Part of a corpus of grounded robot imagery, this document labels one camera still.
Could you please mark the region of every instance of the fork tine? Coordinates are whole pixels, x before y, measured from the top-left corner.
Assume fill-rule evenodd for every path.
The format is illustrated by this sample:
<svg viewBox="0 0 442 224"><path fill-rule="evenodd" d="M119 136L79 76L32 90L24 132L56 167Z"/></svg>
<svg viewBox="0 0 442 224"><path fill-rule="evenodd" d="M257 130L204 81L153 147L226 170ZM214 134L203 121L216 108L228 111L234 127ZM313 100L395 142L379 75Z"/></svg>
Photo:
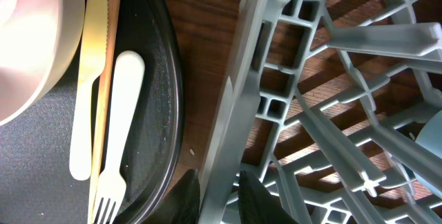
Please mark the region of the fork tine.
<svg viewBox="0 0 442 224"><path fill-rule="evenodd" d="M92 223L95 223L95 219L97 218L99 203L101 201L102 201L101 197L96 197L95 198L94 211L93 211L93 215L92 215Z"/></svg>
<svg viewBox="0 0 442 224"><path fill-rule="evenodd" d="M112 217L110 218L109 224L112 224L113 221L115 220L115 217L117 216L117 213L118 213L118 210L119 210L119 206L122 205L122 201L123 200L118 200L118 201L115 202L115 207L113 209Z"/></svg>
<svg viewBox="0 0 442 224"><path fill-rule="evenodd" d="M103 215L104 215L104 212L106 211L106 206L107 206L109 200L110 200L109 198L103 198L102 209L99 212L99 217L98 217L98 223L99 224L102 222Z"/></svg>
<svg viewBox="0 0 442 224"><path fill-rule="evenodd" d="M112 212L112 207L114 205L115 202L112 201L112 199L109 199L109 207L108 207L108 211L106 211L106 215L104 217L103 223L106 223L108 218L109 218L109 214Z"/></svg>

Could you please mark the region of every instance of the black object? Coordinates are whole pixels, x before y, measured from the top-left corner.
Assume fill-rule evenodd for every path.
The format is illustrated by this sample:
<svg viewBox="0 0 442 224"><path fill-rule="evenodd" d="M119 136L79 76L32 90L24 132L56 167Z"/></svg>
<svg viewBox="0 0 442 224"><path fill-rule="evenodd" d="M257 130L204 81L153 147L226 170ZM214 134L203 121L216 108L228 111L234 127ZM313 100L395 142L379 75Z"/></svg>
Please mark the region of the black object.
<svg viewBox="0 0 442 224"><path fill-rule="evenodd" d="M238 204L242 224L297 224L253 174L240 172Z"/></svg>
<svg viewBox="0 0 442 224"><path fill-rule="evenodd" d="M120 169L127 190L115 222L141 223L161 201L182 141L182 81L164 0L121 0L115 58L124 50L139 53L146 72ZM78 63L77 51L45 97L0 127L0 223L86 223L89 181L74 180L68 166Z"/></svg>
<svg viewBox="0 0 442 224"><path fill-rule="evenodd" d="M198 170L189 169L143 224L196 224L199 213Z"/></svg>

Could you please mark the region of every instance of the cutlery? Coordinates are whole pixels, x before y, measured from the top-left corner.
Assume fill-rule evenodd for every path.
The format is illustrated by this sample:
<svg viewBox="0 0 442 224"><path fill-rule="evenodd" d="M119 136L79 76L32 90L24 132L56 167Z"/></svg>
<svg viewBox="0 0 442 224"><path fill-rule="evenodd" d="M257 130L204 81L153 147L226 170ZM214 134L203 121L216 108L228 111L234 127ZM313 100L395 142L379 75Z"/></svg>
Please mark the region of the cutlery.
<svg viewBox="0 0 442 224"><path fill-rule="evenodd" d="M124 145L126 144L127 135L140 95L143 76L144 62L137 53L124 51L118 56L115 62L110 101L106 162L104 170L98 178L97 194L93 209L93 219L95 220L100 201L103 200L98 223L101 223L102 220L103 223L106 223L109 216L110 223L112 223L123 201L126 181L119 173L119 168Z"/></svg>
<svg viewBox="0 0 442 224"><path fill-rule="evenodd" d="M86 180L90 176L92 84L104 69L107 28L108 0L87 0L69 157L69 170L76 180Z"/></svg>
<svg viewBox="0 0 442 224"><path fill-rule="evenodd" d="M94 144L92 150L92 171L90 173L88 223L91 223L92 213L97 192L98 175L102 168L104 135L106 132L106 118L108 113L109 91L111 89L113 55L115 37L117 34L118 12L120 0L109 0L108 41L106 48L106 64L99 77L97 115L95 117Z"/></svg>

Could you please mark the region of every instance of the round black tray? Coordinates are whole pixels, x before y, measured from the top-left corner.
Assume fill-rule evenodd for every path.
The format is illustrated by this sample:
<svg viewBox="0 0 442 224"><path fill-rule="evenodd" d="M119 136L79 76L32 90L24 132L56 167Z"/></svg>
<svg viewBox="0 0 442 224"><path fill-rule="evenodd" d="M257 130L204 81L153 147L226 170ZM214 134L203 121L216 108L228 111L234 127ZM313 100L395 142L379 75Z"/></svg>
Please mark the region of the round black tray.
<svg viewBox="0 0 442 224"><path fill-rule="evenodd" d="M127 189L115 223L140 223L163 197L182 141L182 81L164 0L121 0L115 58L125 50L143 57L146 72L120 169ZM89 180L74 180L68 166L78 63L77 51L45 97L0 127L0 223L86 223Z"/></svg>

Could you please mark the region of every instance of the wooden stick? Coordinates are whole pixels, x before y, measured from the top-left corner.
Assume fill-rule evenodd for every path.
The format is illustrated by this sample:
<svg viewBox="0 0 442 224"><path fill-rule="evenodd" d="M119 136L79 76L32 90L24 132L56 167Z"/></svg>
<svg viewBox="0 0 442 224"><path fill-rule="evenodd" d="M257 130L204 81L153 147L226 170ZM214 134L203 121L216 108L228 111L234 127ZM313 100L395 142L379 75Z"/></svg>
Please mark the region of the wooden stick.
<svg viewBox="0 0 442 224"><path fill-rule="evenodd" d="M108 40L106 48L106 64L99 78L97 116L95 119L95 135L92 153L92 171L90 174L88 223L93 222L93 207L97 193L98 176L102 167L106 118L108 114L109 92L111 89L113 55L117 35L118 13L120 0L108 0Z"/></svg>

